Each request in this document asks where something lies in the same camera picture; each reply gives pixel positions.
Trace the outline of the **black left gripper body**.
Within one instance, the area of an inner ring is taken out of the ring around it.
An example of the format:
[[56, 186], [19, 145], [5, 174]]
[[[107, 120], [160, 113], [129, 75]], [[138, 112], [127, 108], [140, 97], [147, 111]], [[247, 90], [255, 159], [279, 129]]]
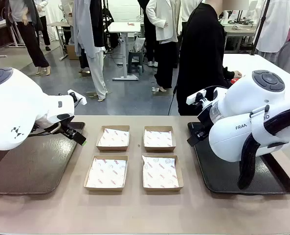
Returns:
[[74, 135], [76, 134], [76, 130], [69, 125], [69, 122], [61, 121], [60, 124], [61, 134], [63, 134], [65, 137], [74, 137]]

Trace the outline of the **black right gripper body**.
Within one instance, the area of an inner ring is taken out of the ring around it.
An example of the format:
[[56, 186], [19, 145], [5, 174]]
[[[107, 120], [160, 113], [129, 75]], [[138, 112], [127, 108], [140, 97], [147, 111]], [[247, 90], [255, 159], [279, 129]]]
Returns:
[[209, 132], [210, 131], [210, 108], [207, 107], [204, 110], [202, 110], [200, 112], [200, 114], [198, 115], [198, 120], [200, 121], [200, 123], [203, 125], [203, 129], [205, 132]]

